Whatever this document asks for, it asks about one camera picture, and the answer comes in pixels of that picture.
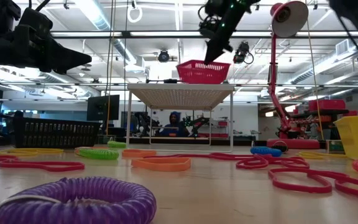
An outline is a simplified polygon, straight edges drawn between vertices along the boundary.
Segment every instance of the black storage crate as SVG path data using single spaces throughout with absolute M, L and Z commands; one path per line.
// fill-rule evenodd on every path
M 56 119 L 14 118 L 9 132 L 18 148 L 94 146 L 101 123 Z

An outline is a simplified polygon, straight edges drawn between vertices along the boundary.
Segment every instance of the white lamp shade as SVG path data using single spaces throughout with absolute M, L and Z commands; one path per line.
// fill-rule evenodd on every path
M 307 5 L 301 1 L 285 4 L 278 3 L 272 7 L 272 29 L 278 37 L 291 37 L 305 25 L 309 16 Z

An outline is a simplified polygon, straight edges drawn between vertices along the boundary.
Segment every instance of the red desk lamp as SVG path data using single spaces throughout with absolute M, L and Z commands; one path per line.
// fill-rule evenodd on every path
M 269 71 L 269 87 L 268 93 L 272 98 L 273 105 L 280 117 L 280 141 L 286 140 L 288 148 L 305 148 L 305 144 L 312 144 L 319 148 L 317 140 L 304 140 L 304 139 L 288 139 L 288 132 L 291 130 L 290 122 L 286 116 L 289 117 L 288 113 L 283 110 L 280 102 L 275 94 L 276 81 L 277 81 L 277 64 L 276 64 L 276 40 L 277 37 L 288 38 L 294 36 L 302 27 L 306 24 L 309 16 L 309 9 L 307 5 L 300 1 L 291 1 L 287 3 L 277 3 L 270 10 L 272 15 L 272 60 L 270 62 Z M 269 142 L 274 144 L 278 139 L 269 139 Z

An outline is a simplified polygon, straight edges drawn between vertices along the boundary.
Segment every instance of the wooden table surface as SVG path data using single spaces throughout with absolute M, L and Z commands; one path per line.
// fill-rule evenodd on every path
M 155 145 L 137 147 L 161 148 Z M 189 149 L 189 146 L 176 147 Z M 235 147 L 235 150 L 236 154 L 249 154 L 248 147 Z M 78 157 L 73 151 L 22 159 L 81 161 L 86 168 L 71 172 L 1 168 L 0 201 L 21 190 L 63 177 L 98 175 L 135 182 L 150 189 L 158 207 L 154 224 L 358 223 L 358 197 L 336 190 L 331 194 L 307 194 L 278 189 L 272 186 L 266 169 L 239 170 L 235 167 L 236 162 L 198 158 L 191 159 L 191 168 L 184 172 L 154 172 L 131 167 L 130 159 L 120 157 L 118 161 L 98 161 Z M 358 177 L 348 159 L 308 162 L 312 169 L 346 172 Z M 301 174 L 280 174 L 280 180 L 317 185 Z

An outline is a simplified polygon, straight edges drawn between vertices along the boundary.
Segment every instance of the white table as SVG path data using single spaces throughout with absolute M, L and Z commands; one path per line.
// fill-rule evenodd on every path
M 138 97 L 151 110 L 212 110 L 230 95 L 230 149 L 233 150 L 233 85 L 186 85 L 186 84 L 145 84 L 130 83 L 127 116 L 127 139 L 131 130 L 132 94 Z M 211 123 L 209 123 L 209 144 L 211 144 Z

